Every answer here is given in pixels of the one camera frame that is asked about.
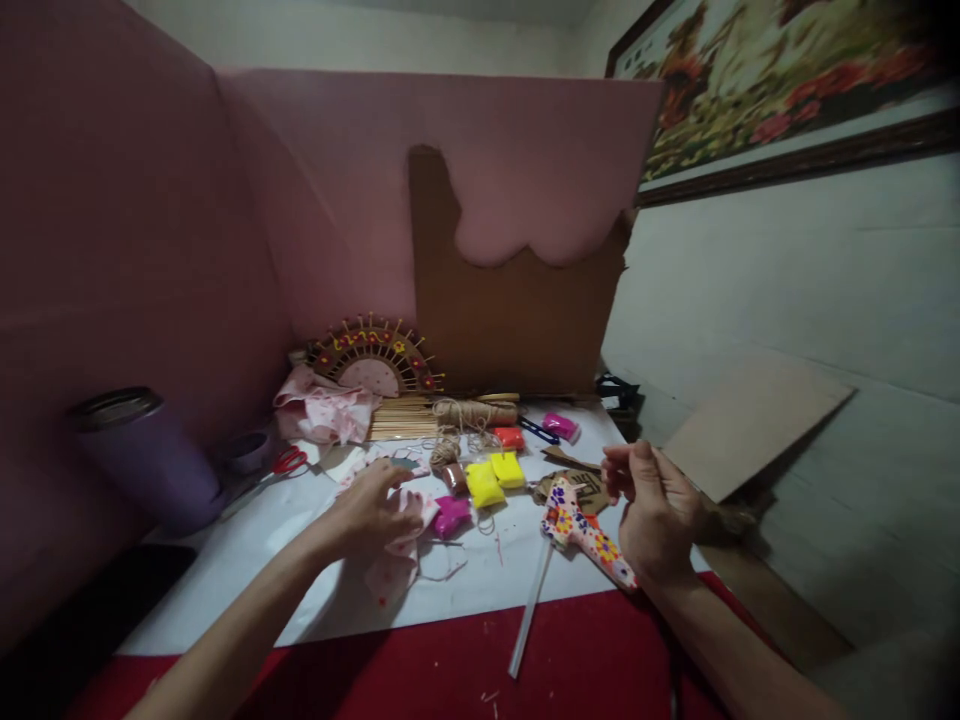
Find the framed painting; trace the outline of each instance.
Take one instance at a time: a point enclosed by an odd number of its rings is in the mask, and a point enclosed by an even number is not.
[[[606,76],[666,84],[641,207],[960,147],[948,73],[901,0],[655,0]]]

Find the white wall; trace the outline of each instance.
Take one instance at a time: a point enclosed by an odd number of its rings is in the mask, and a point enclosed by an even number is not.
[[[561,28],[310,0],[129,0],[211,65],[555,76]]]
[[[565,71],[602,75],[647,5],[600,2]],[[861,648],[817,679],[873,717],[921,714],[960,601],[958,194],[949,155],[642,210],[603,348],[656,443],[747,353],[859,388],[756,545]]]

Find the hand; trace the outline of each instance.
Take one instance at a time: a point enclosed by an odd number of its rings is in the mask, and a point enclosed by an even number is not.
[[[650,443],[603,449],[603,483],[616,505],[630,503],[620,521],[620,550],[646,588],[695,579],[690,547],[703,519],[696,488]]]
[[[416,512],[399,512],[387,494],[413,475],[381,458],[359,473],[333,506],[314,520],[301,537],[332,554],[329,561],[363,550],[381,550],[394,540],[419,532],[423,521]]]

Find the flower painting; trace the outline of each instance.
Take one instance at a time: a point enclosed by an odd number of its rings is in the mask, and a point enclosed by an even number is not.
[[[910,6],[899,0],[674,0],[638,31],[641,18],[634,36],[628,33],[611,52],[608,74],[665,85],[644,182],[942,88],[946,74]]]

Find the twine spool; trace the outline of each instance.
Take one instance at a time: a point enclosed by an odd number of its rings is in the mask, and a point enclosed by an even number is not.
[[[430,453],[430,469],[439,474],[445,465],[460,459],[460,435],[472,430],[477,435],[468,441],[474,452],[499,448],[500,440],[487,432],[492,425],[515,425],[517,406],[510,402],[482,403],[476,400],[440,398],[433,404],[437,417],[437,437]]]
[[[439,474],[444,466],[460,459],[460,436],[440,435],[430,453],[430,469]]]
[[[482,432],[491,426],[517,424],[517,406],[511,402],[482,403],[477,400],[440,398],[433,404],[438,425],[467,427]]]

